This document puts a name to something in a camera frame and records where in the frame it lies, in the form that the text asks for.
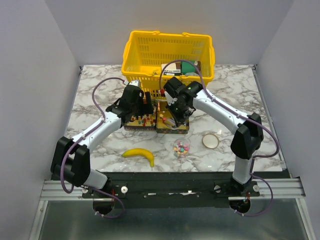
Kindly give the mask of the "candy tin box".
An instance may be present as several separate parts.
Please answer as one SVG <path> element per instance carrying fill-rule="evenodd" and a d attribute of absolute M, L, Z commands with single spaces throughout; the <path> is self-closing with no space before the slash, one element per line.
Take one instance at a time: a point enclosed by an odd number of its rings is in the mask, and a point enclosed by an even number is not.
<path fill-rule="evenodd" d="M 131 121 L 124 125 L 124 129 L 127 131 L 155 131 L 159 134 L 181 134 L 185 135 L 189 132 L 190 124 L 187 119 L 185 122 L 188 123 L 187 128 L 183 129 L 169 129 L 163 124 L 164 118 L 172 118 L 171 113 L 166 108 L 167 102 L 156 101 L 152 99 L 153 114 L 147 114 L 143 116 L 132 117 Z"/>

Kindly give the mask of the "shiny metal scoop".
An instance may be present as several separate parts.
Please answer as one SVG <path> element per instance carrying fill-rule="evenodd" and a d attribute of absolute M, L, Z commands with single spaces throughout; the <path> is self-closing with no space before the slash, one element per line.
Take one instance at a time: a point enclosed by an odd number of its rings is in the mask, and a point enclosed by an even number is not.
<path fill-rule="evenodd" d="M 189 125 L 187 122 L 184 122 L 183 124 L 180 124 L 179 126 L 176 125 L 176 122 L 173 118 L 164 118 L 162 120 L 163 124 L 166 125 L 167 128 L 171 129 L 171 130 L 177 130 L 177 129 L 185 129 L 187 128 Z"/>

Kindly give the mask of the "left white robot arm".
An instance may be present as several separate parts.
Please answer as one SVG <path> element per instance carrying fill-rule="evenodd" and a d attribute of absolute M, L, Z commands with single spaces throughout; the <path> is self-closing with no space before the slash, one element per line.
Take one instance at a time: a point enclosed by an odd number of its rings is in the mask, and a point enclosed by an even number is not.
<path fill-rule="evenodd" d="M 99 197 L 107 197 L 111 191 L 108 177 L 91 168 L 90 155 L 110 134 L 131 122 L 132 117 L 151 109 L 151 98 L 147 96 L 145 104 L 143 97 L 140 81 L 133 80 L 94 124 L 72 138 L 61 137 L 54 151 L 51 173 L 63 182 L 75 187 L 91 187 Z"/>

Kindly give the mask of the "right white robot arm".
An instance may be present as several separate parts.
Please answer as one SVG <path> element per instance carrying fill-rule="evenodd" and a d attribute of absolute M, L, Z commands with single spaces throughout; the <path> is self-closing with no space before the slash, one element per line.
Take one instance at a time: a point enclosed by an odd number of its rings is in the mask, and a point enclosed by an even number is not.
<path fill-rule="evenodd" d="M 184 124 L 194 111 L 200 110 L 233 134 L 230 148 L 235 155 L 235 166 L 230 191 L 236 196 L 247 192 L 248 184 L 252 180 L 250 171 L 253 155 L 264 139 L 260 115 L 247 115 L 236 110 L 205 90 L 197 81 L 185 85 L 176 77 L 172 77 L 164 84 L 163 92 L 167 101 L 166 108 L 177 127 Z"/>

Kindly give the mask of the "white and black box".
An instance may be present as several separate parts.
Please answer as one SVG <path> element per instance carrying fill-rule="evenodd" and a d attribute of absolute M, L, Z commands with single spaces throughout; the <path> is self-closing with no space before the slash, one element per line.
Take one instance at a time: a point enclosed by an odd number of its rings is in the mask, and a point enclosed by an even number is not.
<path fill-rule="evenodd" d="M 164 75 L 168 76 L 180 76 L 182 74 L 182 67 L 180 62 L 174 62 L 166 66 L 167 63 L 161 65 L 161 70 Z"/>

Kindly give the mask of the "green and brown bottle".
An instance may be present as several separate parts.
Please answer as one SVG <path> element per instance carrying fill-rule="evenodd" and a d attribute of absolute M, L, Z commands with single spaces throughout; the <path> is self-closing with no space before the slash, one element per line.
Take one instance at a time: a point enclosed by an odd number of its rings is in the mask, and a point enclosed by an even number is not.
<path fill-rule="evenodd" d="M 177 69 L 180 70 L 181 75 L 196 76 L 198 75 L 198 69 L 201 70 L 201 61 L 191 61 L 191 64 L 185 61 L 178 61 L 176 63 Z"/>

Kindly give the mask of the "yellow banana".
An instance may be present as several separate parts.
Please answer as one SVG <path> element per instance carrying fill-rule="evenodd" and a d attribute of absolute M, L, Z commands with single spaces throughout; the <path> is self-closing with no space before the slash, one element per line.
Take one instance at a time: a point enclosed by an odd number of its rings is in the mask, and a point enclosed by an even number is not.
<path fill-rule="evenodd" d="M 148 160 L 150 167 L 153 168 L 155 165 L 155 157 L 153 153 L 144 148 L 133 148 L 125 151 L 122 155 L 124 158 L 140 156 Z"/>

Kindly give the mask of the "clear plastic jar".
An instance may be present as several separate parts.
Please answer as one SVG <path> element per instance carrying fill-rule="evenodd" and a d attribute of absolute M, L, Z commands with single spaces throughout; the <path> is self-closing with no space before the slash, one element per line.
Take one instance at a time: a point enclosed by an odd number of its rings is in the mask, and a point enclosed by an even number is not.
<path fill-rule="evenodd" d="M 191 143 L 187 138 L 178 138 L 172 144 L 173 154 L 177 158 L 184 158 L 189 154 Z"/>

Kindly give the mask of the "gold jar lid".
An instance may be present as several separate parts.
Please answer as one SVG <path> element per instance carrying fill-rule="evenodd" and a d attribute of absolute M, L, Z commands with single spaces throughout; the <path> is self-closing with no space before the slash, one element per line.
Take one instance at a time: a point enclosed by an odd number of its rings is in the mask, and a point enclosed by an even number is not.
<path fill-rule="evenodd" d="M 219 138 L 212 133 L 208 133 L 203 136 L 202 144 L 208 149 L 215 149 L 219 146 L 220 140 Z"/>

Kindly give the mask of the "yellow plastic shopping basket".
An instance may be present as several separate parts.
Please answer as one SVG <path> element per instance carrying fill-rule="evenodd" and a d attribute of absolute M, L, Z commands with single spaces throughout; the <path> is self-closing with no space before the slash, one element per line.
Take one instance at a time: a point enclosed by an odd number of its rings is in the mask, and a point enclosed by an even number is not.
<path fill-rule="evenodd" d="M 165 100 L 160 89 L 171 77 L 160 73 L 163 64 L 174 60 L 200 63 L 202 76 L 178 76 L 182 83 L 188 85 L 197 81 L 208 84 L 214 79 L 212 37 L 187 32 L 173 34 L 134 30 L 124 48 L 121 72 L 128 82 L 139 80 L 141 89 L 149 92 L 152 99 Z"/>

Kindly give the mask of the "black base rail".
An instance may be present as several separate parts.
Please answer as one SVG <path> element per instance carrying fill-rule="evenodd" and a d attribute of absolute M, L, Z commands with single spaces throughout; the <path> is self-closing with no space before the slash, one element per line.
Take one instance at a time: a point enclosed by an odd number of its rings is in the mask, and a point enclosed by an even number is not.
<path fill-rule="evenodd" d="M 94 210 L 109 213 L 125 209 L 228 208 L 230 197 L 237 201 L 258 197 L 256 181 L 241 185 L 230 172 L 105 172 L 103 191 L 92 188 L 82 196 L 92 199 Z"/>

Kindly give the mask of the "aluminium frame rail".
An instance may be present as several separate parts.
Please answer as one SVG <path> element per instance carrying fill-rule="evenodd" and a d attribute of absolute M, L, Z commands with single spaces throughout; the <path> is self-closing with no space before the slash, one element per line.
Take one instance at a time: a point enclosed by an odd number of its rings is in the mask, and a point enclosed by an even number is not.
<path fill-rule="evenodd" d="M 266 182 L 257 179 L 259 192 L 250 193 L 251 200 L 274 199 L 301 199 L 306 196 L 303 184 L 298 178 L 270 178 Z M 108 201 L 106 196 L 94 196 L 92 193 L 85 194 L 81 187 L 75 187 L 72 193 L 66 193 L 60 181 L 46 180 L 42 186 L 41 201 L 77 201 L 90 200 Z"/>

